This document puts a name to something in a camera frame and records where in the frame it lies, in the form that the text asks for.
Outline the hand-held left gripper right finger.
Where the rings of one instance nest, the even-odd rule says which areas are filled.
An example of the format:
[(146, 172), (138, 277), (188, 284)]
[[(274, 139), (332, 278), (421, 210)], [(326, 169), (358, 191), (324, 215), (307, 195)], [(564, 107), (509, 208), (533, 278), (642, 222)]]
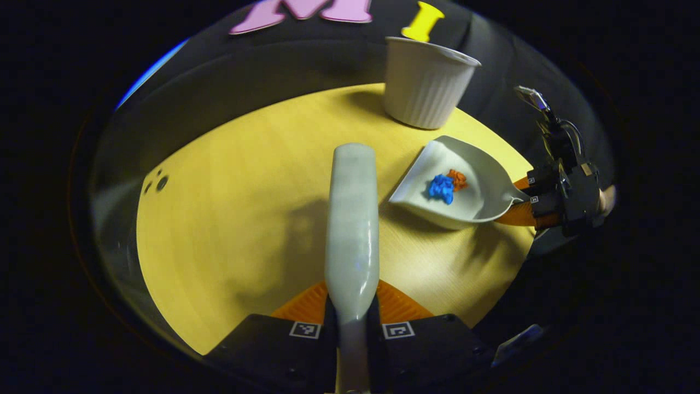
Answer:
[(367, 315), (372, 393), (471, 393), (495, 350), (455, 314), (434, 315), (380, 280)]

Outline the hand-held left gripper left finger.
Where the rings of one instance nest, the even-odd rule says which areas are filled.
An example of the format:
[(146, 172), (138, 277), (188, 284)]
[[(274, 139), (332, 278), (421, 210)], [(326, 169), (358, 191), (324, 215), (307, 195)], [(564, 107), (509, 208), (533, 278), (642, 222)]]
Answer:
[(205, 356), (240, 393), (336, 391), (337, 317), (325, 282), (269, 316), (250, 314)]

